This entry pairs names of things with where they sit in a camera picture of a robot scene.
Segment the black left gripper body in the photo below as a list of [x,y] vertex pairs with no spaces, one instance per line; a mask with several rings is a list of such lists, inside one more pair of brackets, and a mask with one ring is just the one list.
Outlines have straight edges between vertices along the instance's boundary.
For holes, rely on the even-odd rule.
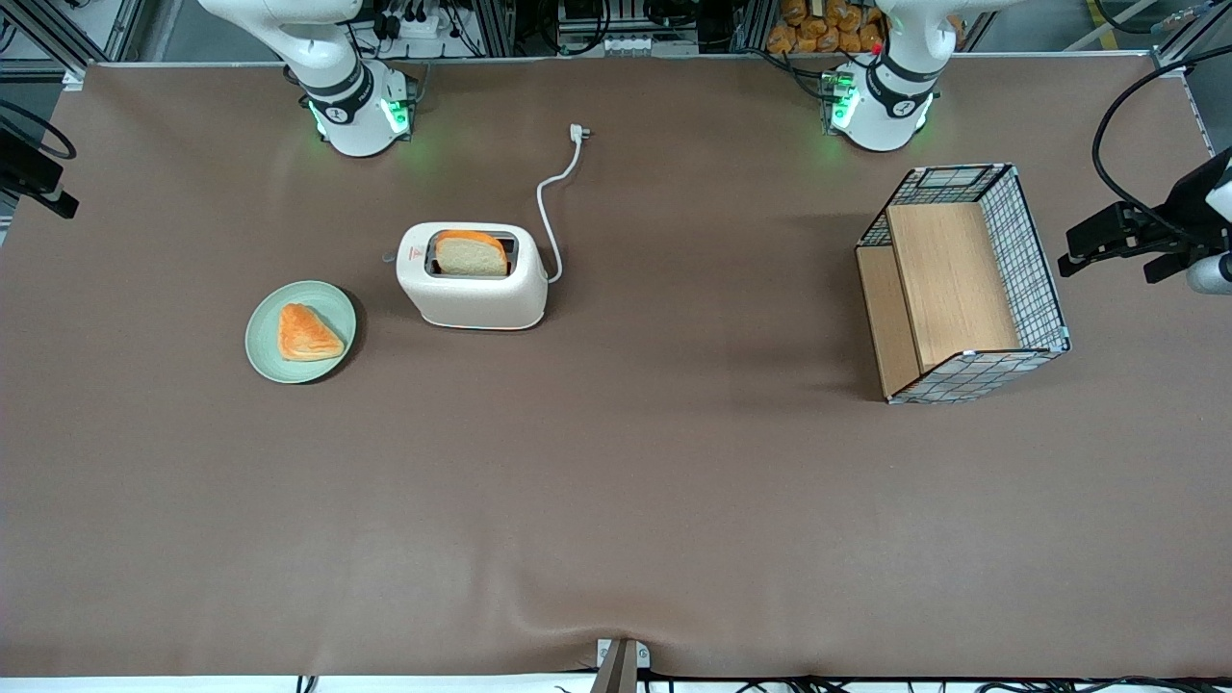
[[1170,219],[1215,253],[1230,250],[1231,153],[1220,152],[1184,178],[1168,194]]

